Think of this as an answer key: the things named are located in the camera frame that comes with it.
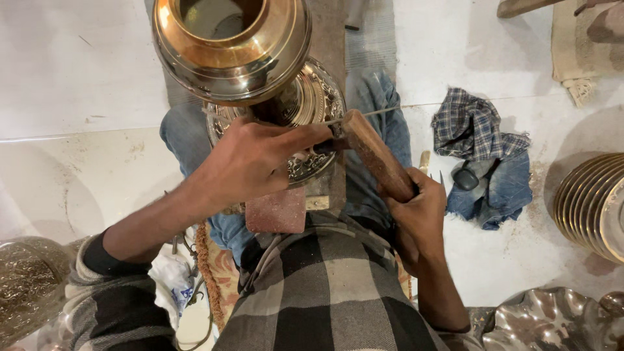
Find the hand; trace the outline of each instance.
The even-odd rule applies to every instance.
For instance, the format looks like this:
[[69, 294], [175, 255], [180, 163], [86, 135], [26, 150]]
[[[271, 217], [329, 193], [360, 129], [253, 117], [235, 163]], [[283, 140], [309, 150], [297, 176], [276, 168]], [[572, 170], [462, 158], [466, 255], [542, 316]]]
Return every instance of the hand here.
[[396, 236], [399, 255], [402, 260], [413, 264], [418, 261], [419, 253], [428, 259], [443, 259], [442, 230], [446, 211], [444, 187], [416, 168], [408, 168], [407, 173], [420, 189], [420, 194], [407, 204], [392, 199], [384, 189], [379, 191], [399, 226]]
[[286, 189], [288, 158], [330, 138], [331, 130], [320, 124], [287, 128], [236, 118], [186, 181], [199, 216]]

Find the knee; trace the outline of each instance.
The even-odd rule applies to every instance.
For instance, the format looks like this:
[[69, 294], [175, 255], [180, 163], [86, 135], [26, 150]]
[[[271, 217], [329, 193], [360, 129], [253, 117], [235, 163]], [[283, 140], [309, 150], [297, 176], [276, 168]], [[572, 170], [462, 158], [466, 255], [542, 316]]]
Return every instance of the knee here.
[[196, 124], [202, 122], [205, 124], [205, 114], [202, 108], [193, 104], [180, 104], [173, 106], [162, 119], [161, 128], [171, 124]]
[[388, 84], [392, 84], [392, 80], [383, 69], [380, 68], [359, 68], [349, 72], [347, 77], [348, 84], [354, 87], [380, 87], [383, 89]]
[[206, 117], [202, 108], [193, 104], [173, 106], [160, 123], [160, 136], [165, 137], [167, 132], [176, 129], [205, 129]]

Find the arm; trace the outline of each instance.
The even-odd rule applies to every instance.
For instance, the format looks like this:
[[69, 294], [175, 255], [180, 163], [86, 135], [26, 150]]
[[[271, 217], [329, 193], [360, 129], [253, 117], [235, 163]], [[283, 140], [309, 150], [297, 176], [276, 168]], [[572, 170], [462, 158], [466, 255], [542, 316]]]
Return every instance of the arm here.
[[162, 245], [230, 204], [287, 188], [290, 155], [331, 136], [321, 125], [289, 129], [236, 119], [179, 187], [80, 249], [64, 309], [72, 349], [173, 350], [173, 330], [147, 275]]
[[459, 297], [444, 255], [444, 211], [446, 193], [443, 186], [416, 168], [407, 172], [421, 193], [401, 204], [381, 189], [390, 213], [399, 228], [397, 251], [406, 271], [418, 278], [418, 306], [422, 316], [434, 327], [450, 332], [467, 332], [470, 319]]

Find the shiny metal surface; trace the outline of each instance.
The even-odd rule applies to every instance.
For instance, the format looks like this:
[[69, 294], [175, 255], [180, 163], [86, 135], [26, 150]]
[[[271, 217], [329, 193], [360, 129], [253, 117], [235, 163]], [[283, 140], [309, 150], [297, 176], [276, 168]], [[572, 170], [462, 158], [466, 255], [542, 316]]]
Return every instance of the shiny metal surface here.
[[624, 153], [601, 155], [571, 171], [553, 202], [563, 236], [619, 264], [624, 264], [624, 192], [616, 194], [615, 189], [623, 179]]
[[624, 262], [624, 178], [608, 192], [600, 206], [600, 231], [607, 250]]
[[[246, 107], [207, 105], [207, 128], [212, 146], [223, 136], [228, 121], [249, 116], [280, 126], [301, 126], [342, 119], [346, 110], [344, 98], [336, 81], [317, 60], [310, 57], [287, 89], [262, 104]], [[334, 136], [341, 135], [340, 125], [332, 125]], [[290, 184], [301, 185], [314, 179], [335, 158], [331, 154], [312, 155], [306, 161], [292, 157], [288, 161]]]
[[280, 92], [303, 67], [311, 32], [306, 0], [154, 2], [152, 34], [163, 66], [191, 93], [222, 106]]
[[0, 241], [0, 350], [59, 315], [73, 255], [42, 237]]
[[600, 306], [614, 317], [624, 317], [624, 292], [614, 291], [604, 295]]
[[608, 294], [608, 308], [568, 288], [533, 289], [496, 309], [494, 330], [483, 335], [488, 351], [586, 351], [618, 349], [624, 337], [622, 293]]

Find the blue plaid cloth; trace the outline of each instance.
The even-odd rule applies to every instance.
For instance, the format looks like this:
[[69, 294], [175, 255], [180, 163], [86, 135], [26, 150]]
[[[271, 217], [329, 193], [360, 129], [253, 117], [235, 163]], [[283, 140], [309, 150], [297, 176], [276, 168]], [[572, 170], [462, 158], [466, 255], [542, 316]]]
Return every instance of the blue plaid cloth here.
[[531, 142], [526, 134], [501, 133], [494, 105], [456, 87], [449, 88], [431, 126], [440, 156], [470, 161], [511, 158], [526, 151]]

